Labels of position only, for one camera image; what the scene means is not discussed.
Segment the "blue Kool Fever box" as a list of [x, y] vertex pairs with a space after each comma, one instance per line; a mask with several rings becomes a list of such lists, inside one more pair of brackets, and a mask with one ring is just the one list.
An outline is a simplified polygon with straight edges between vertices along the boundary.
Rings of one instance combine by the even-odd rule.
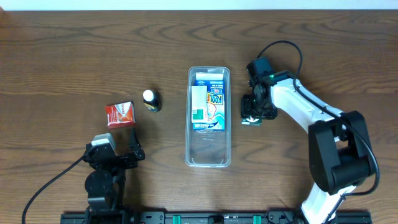
[[225, 130], [225, 90], [223, 80], [196, 80], [194, 86], [207, 87], [208, 121], [192, 123], [194, 130]]

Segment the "white green medicine box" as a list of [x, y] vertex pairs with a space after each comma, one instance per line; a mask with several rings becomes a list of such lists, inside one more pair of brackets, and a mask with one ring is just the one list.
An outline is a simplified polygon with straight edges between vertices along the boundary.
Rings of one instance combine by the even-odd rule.
[[192, 86], [192, 123], [205, 123], [208, 121], [207, 87]]

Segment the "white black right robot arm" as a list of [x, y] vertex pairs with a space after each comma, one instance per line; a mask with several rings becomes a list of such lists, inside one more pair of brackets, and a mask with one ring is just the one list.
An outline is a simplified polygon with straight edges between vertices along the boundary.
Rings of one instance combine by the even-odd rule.
[[241, 117], [244, 123], [275, 119], [286, 112], [308, 134], [309, 168], [314, 185], [295, 217], [297, 223], [329, 223], [337, 209], [355, 188], [380, 170], [371, 148], [365, 119], [358, 111], [343, 112], [308, 91], [291, 72], [250, 72], [250, 95], [244, 95]]

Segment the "dark green round-logo box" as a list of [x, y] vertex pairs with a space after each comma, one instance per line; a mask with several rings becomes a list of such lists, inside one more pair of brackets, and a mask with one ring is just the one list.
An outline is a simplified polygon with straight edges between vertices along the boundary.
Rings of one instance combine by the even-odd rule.
[[262, 119], [261, 118], [253, 118], [253, 117], [247, 117], [247, 118], [241, 118], [241, 124], [245, 124], [248, 126], [261, 126], [262, 124]]

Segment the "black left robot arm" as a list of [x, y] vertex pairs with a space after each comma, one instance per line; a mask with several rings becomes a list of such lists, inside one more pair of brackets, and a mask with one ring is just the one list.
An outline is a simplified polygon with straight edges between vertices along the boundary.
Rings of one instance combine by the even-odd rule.
[[86, 223], [139, 223], [136, 214], [123, 205], [126, 171], [145, 159], [134, 129], [130, 132], [128, 149], [116, 155], [116, 143], [110, 133], [96, 135], [86, 145], [83, 160], [94, 171], [85, 180], [89, 207]]

